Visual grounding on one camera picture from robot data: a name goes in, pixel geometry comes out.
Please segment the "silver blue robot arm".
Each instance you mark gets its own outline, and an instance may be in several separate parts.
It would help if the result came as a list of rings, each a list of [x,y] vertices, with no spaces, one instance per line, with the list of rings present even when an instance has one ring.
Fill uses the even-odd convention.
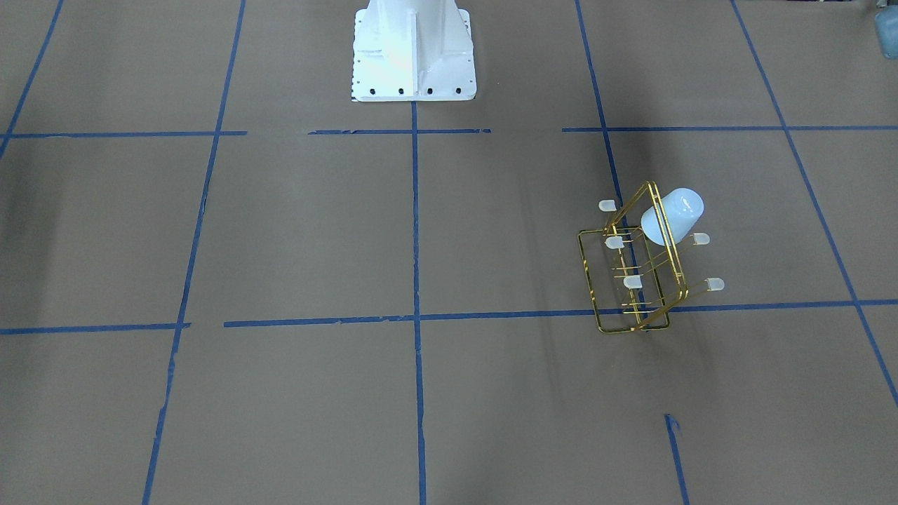
[[[876,7],[873,25],[882,54],[888,60],[897,60],[897,1],[876,1]]]

